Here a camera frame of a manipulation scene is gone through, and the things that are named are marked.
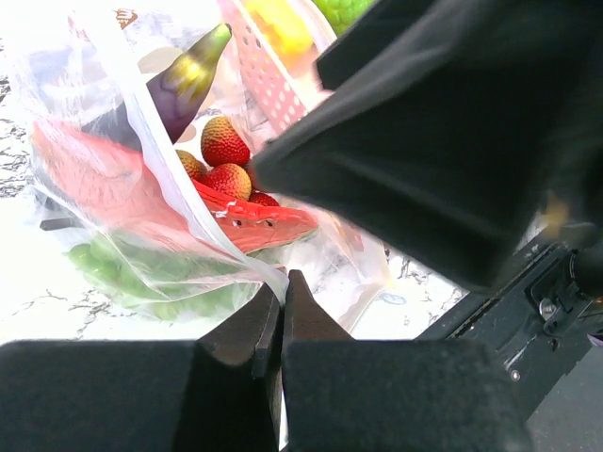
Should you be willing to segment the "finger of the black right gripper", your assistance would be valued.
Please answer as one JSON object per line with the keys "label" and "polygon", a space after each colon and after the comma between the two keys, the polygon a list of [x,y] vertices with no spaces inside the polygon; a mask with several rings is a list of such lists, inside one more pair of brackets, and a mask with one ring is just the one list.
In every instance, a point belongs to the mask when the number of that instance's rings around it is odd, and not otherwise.
{"label": "finger of the black right gripper", "polygon": [[329,98],[253,160],[266,190],[470,290],[537,213],[602,235],[600,2],[379,1],[317,67]]}

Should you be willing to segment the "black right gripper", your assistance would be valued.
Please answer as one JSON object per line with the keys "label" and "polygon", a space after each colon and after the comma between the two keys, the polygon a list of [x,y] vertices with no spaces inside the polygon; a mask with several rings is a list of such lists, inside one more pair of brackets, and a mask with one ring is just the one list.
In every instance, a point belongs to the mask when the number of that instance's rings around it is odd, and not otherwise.
{"label": "black right gripper", "polygon": [[467,339],[493,349],[523,418],[589,351],[602,332],[602,236],[571,249],[530,228],[491,297],[469,293],[420,334]]}

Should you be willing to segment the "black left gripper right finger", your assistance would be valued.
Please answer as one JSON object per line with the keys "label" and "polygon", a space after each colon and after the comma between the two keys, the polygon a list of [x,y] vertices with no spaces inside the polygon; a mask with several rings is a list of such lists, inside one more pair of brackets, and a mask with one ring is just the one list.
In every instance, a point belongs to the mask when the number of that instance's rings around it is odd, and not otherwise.
{"label": "black left gripper right finger", "polygon": [[283,385],[291,451],[529,451],[503,366],[466,340],[351,338],[288,276]]}

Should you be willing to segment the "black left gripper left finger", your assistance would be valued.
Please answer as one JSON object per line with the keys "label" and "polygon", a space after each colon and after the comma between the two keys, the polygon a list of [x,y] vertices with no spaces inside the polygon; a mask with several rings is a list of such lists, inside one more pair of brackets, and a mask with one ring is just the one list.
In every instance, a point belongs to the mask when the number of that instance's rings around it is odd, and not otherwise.
{"label": "black left gripper left finger", "polygon": [[269,288],[197,340],[1,348],[5,451],[274,451],[280,305]]}

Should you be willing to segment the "green grape bunch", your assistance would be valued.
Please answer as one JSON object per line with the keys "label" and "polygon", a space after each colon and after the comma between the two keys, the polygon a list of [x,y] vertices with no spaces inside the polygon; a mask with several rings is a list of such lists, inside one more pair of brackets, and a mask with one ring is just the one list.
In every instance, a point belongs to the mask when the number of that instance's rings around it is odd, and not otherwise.
{"label": "green grape bunch", "polygon": [[125,309],[165,321],[225,318],[258,291],[250,271],[189,252],[136,247],[97,234],[64,256]]}

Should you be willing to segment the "green custard apple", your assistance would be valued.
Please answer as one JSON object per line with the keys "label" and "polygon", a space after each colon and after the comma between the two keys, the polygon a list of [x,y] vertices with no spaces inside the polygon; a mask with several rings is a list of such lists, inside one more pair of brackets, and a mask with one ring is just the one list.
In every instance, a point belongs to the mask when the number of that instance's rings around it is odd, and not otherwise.
{"label": "green custard apple", "polygon": [[374,0],[314,0],[337,37],[343,35],[374,3]]}

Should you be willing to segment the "yellow bell pepper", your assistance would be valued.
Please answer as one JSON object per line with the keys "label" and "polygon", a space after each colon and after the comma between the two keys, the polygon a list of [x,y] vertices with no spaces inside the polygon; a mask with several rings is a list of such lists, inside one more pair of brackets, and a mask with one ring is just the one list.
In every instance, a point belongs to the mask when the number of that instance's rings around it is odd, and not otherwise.
{"label": "yellow bell pepper", "polygon": [[286,1],[250,0],[245,9],[283,62],[295,62],[312,47],[305,24]]}

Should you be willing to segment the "red strawberry bunch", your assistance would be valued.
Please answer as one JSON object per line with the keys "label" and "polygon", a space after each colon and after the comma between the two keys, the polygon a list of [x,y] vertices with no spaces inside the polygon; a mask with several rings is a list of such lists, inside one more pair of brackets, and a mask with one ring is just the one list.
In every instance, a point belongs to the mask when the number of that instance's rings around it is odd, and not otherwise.
{"label": "red strawberry bunch", "polygon": [[192,180],[240,201],[279,206],[274,198],[255,187],[248,168],[251,151],[229,118],[218,116],[206,123],[201,152],[204,163],[191,153],[176,151]]}

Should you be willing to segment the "dark purple eggplant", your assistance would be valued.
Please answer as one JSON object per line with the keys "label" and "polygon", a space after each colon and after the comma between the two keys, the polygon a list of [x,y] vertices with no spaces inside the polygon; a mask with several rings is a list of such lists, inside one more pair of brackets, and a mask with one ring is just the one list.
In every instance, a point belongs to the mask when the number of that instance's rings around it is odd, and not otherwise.
{"label": "dark purple eggplant", "polygon": [[[218,24],[166,70],[147,82],[147,89],[173,143],[196,117],[211,89],[222,52],[232,36],[229,24]],[[82,131],[96,137],[107,137],[132,150],[142,150],[139,137],[128,122],[124,104],[85,124]]]}

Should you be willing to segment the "clear zip top bag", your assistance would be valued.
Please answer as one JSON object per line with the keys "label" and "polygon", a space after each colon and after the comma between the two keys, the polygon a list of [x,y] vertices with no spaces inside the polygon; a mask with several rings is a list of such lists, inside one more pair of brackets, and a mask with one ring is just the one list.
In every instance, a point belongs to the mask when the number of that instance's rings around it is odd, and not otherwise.
{"label": "clear zip top bag", "polygon": [[[247,91],[233,36],[196,117],[173,143],[147,82],[225,22],[220,1],[5,1],[8,77],[27,123],[40,226],[63,252],[97,234],[240,266],[283,294],[298,269],[318,304],[351,330],[391,285],[383,246],[337,216],[280,198],[243,202],[192,180],[177,150],[201,152],[225,116],[252,153],[271,127]],[[142,150],[82,127],[126,106]]]}

